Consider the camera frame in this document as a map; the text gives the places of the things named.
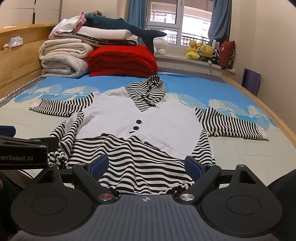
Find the fan pattern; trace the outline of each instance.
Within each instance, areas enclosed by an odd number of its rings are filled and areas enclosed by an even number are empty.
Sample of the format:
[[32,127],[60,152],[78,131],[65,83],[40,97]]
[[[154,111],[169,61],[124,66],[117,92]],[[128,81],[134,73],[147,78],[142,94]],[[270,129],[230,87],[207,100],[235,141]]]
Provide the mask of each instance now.
[[[42,88],[35,86],[29,90],[24,91],[22,94],[14,98],[14,102],[21,103],[32,100],[34,98],[50,98],[52,100],[59,100],[62,102],[72,99],[85,98],[90,93],[96,91],[99,91],[99,89],[93,86],[77,86],[67,89],[63,89],[62,86],[59,84]],[[223,115],[237,117],[246,121],[256,123],[264,130],[268,130],[271,125],[274,125],[272,120],[267,117],[264,111],[253,105],[248,106],[248,108],[241,108],[237,104],[234,104],[233,102],[227,100],[210,99],[208,103],[203,103],[200,100],[184,93],[168,94],[171,97],[179,100],[180,103],[189,107],[199,109],[212,107]]]

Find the white towel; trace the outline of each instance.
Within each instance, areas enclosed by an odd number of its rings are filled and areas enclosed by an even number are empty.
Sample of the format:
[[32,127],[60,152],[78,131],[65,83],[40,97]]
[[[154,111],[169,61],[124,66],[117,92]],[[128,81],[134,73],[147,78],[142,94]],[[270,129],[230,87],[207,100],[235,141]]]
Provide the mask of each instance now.
[[39,59],[57,54],[71,55],[77,58],[87,58],[94,51],[95,47],[83,43],[80,39],[53,39],[45,41],[39,51]]
[[45,56],[41,61],[44,68],[42,77],[77,78],[89,72],[88,58],[76,58],[71,55]]

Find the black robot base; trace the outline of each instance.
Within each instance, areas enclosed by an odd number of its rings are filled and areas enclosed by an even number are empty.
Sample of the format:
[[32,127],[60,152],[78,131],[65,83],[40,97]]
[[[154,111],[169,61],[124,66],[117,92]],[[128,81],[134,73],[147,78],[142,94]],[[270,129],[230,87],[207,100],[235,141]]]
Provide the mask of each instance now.
[[185,159],[195,183],[178,197],[115,197],[78,164],[67,173],[48,165],[11,207],[20,231],[12,241],[276,241],[280,202],[245,166],[221,170]]

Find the striped sleeve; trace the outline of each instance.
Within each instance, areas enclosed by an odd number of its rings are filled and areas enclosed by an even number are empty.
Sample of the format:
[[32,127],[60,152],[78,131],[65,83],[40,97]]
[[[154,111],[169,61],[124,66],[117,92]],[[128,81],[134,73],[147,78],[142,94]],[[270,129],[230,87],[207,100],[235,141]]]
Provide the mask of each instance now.
[[213,151],[210,146],[209,137],[205,129],[202,130],[200,134],[200,139],[196,147],[194,148],[194,151],[192,152],[191,156],[203,165],[215,163]]
[[82,111],[82,109],[90,106],[93,103],[93,100],[93,93],[89,94],[85,98],[64,102],[49,98],[42,98],[38,106],[33,108],[33,111],[46,115],[70,117],[73,113]]
[[195,115],[209,136],[241,137],[245,139],[268,139],[264,130],[255,123],[220,114],[214,108],[195,109]]
[[33,111],[47,115],[71,117],[70,128],[66,130],[66,122],[61,123],[50,134],[51,137],[59,139],[59,147],[55,152],[48,153],[49,163],[55,163],[59,168],[68,168],[68,158],[78,127],[84,119],[82,109],[90,106],[94,101],[93,93],[85,98],[74,99],[65,102],[42,98],[39,105]]

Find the red pillow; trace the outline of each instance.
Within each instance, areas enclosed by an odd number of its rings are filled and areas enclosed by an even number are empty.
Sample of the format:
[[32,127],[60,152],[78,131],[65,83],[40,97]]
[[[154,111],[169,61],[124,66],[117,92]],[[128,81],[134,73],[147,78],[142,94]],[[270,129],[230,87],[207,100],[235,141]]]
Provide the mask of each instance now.
[[235,41],[224,41],[219,49],[220,59],[218,65],[228,69],[235,56]]

